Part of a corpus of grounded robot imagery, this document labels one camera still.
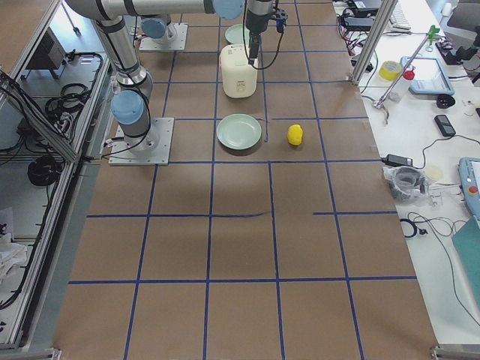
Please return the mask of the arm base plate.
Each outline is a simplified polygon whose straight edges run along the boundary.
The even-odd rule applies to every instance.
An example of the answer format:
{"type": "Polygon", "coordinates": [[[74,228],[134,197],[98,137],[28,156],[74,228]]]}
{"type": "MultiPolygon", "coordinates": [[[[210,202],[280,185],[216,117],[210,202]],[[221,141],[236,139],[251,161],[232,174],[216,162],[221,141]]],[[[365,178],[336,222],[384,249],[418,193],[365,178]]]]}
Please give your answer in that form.
{"type": "Polygon", "coordinates": [[[187,42],[188,24],[166,24],[161,19],[144,19],[141,29],[143,38],[139,50],[143,52],[183,51],[187,42]]]}
{"type": "Polygon", "coordinates": [[[136,145],[141,138],[134,142],[131,138],[126,138],[118,125],[115,135],[122,137],[112,146],[113,155],[109,156],[111,166],[149,166],[161,165],[167,166],[170,160],[170,149],[173,138],[174,118],[153,118],[151,128],[146,138],[136,147],[130,149],[129,145],[136,145]]]}

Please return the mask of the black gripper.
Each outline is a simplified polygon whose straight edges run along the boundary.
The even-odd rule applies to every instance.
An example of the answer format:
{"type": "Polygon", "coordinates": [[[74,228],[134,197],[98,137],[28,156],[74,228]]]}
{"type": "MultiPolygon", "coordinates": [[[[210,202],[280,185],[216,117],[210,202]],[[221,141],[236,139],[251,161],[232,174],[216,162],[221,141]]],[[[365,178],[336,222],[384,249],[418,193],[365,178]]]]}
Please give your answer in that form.
{"type": "Polygon", "coordinates": [[[265,32],[270,21],[276,19],[277,1],[247,0],[245,25],[249,33],[248,59],[256,60],[260,49],[260,34],[265,32]]]}

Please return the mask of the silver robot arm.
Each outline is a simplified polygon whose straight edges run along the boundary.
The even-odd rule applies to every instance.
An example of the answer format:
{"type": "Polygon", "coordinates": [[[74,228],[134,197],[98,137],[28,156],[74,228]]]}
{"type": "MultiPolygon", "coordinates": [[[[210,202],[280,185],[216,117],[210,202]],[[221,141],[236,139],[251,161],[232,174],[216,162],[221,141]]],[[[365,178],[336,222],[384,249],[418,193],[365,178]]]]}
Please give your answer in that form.
{"type": "Polygon", "coordinates": [[[143,34],[158,44],[168,44],[177,38],[176,26],[169,14],[143,16],[141,20],[143,34]]]}
{"type": "Polygon", "coordinates": [[[88,18],[100,38],[106,54],[115,66],[120,88],[112,99],[111,111],[123,134],[125,148],[117,155],[151,162],[160,148],[161,132],[149,109],[153,89],[151,74],[141,65],[131,43],[124,17],[142,17],[164,21],[172,14],[216,14],[232,20],[244,16],[249,31],[247,60],[253,65],[258,57],[261,35],[269,22],[286,18],[276,1],[69,1],[68,6],[88,18]]]}

